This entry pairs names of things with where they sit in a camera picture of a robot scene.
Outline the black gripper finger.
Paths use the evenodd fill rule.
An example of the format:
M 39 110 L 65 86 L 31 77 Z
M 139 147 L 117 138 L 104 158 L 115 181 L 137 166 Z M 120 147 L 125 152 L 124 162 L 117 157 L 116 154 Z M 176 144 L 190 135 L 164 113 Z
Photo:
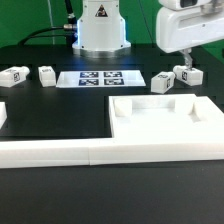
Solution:
M 189 70 L 192 69 L 192 61 L 193 61 L 193 59 L 192 59 L 190 53 L 191 53 L 191 50 L 190 50 L 190 49 L 184 49 L 184 50 L 182 51 L 182 54 L 183 54 L 183 56 L 184 56 L 184 60 L 185 60 L 185 65 L 186 65 L 186 67 L 187 67 Z

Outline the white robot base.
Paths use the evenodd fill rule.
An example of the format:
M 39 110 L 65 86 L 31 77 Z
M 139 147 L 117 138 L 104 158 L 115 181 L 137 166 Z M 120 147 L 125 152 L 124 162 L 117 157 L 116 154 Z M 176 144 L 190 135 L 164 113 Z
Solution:
M 72 48 L 74 54 L 91 58 L 113 58 L 130 51 L 119 0 L 83 0 L 83 12 L 77 21 L 77 41 Z

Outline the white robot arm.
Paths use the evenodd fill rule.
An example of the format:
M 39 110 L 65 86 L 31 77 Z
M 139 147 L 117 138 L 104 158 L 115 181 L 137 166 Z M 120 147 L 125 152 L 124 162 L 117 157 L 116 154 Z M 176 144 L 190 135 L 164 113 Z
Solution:
M 158 0 L 156 44 L 179 51 L 192 69 L 191 49 L 224 39 L 224 0 Z

